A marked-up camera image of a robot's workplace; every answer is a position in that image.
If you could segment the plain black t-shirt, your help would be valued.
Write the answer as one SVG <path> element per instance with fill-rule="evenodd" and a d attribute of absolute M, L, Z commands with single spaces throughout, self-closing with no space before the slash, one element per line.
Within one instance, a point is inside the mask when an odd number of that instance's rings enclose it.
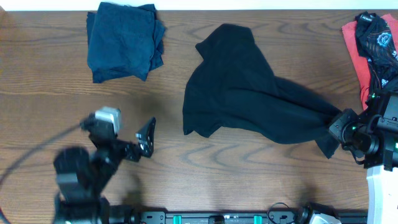
<path fill-rule="evenodd" d="M 279 144 L 315 141 L 326 158 L 332 157 L 339 143 L 328 125 L 340 110 L 275 76 L 250 28 L 222 24 L 196 50 L 203 61 L 185 89 L 185 135 L 208 138 L 221 127 L 245 129 Z"/>

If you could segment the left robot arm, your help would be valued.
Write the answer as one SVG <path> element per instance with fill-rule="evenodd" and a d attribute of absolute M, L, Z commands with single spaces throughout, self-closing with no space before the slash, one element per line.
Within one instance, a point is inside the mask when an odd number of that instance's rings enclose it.
<path fill-rule="evenodd" d="M 123 160 L 139 162 L 152 156 L 155 124 L 155 118 L 148 120 L 136 133 L 137 142 L 131 142 L 118 139 L 115 121 L 95 114 L 85 118 L 80 127 L 88 131 L 96 151 L 90 154 L 85 147 L 73 146 L 55 157 L 60 192 L 54 223 L 140 223 L 132 206 L 111 205 L 101 193 Z"/>

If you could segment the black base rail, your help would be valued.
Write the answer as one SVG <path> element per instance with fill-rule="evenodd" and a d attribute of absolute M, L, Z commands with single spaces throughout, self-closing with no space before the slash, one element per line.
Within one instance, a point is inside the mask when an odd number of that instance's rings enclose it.
<path fill-rule="evenodd" d="M 143 212 L 140 223 L 145 224 L 271 224 L 299 223 L 293 212 L 267 213 L 167 213 Z"/>

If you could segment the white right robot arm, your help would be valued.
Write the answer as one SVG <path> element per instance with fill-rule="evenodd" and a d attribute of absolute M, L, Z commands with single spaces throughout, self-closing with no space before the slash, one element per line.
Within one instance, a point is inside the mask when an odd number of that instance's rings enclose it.
<path fill-rule="evenodd" d="M 367 105 L 361 114 L 344 110 L 329 126 L 342 148 L 366 169 L 367 212 L 339 213 L 308 203 L 298 212 L 297 223 L 397 223 L 397 93 L 375 91 Z"/>

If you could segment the black patterned jersey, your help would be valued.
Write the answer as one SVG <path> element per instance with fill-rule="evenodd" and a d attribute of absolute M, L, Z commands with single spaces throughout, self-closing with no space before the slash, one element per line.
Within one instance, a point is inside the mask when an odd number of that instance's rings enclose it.
<path fill-rule="evenodd" d="M 355 17 L 358 53 L 368 62 L 371 74 L 369 91 L 397 91 L 397 50 L 387 21 L 375 13 L 363 12 Z"/>

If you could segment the folded dark blue garment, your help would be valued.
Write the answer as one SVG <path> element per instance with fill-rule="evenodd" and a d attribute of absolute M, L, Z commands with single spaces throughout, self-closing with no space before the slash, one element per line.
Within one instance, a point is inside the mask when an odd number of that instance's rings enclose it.
<path fill-rule="evenodd" d="M 134 76 L 146 81 L 163 66 L 165 27 L 154 4 L 141 6 L 101 2 L 86 15 L 87 64 L 93 83 Z"/>

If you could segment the red garment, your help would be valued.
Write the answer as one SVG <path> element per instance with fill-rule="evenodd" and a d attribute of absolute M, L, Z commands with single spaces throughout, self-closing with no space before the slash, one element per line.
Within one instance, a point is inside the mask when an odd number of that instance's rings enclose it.
<path fill-rule="evenodd" d="M 397 19 L 394 18 L 391 14 L 385 14 L 381 18 L 384 19 L 392 29 L 392 39 L 394 42 L 394 47 L 397 49 Z M 342 33 L 359 80 L 360 100 L 362 107 L 365 110 L 368 107 L 366 104 L 366 100 L 369 96 L 371 73 L 368 68 L 368 61 L 364 57 L 360 57 L 357 50 L 357 44 L 354 38 L 354 30 L 356 28 L 356 25 L 356 21 L 349 22 L 343 25 Z"/>

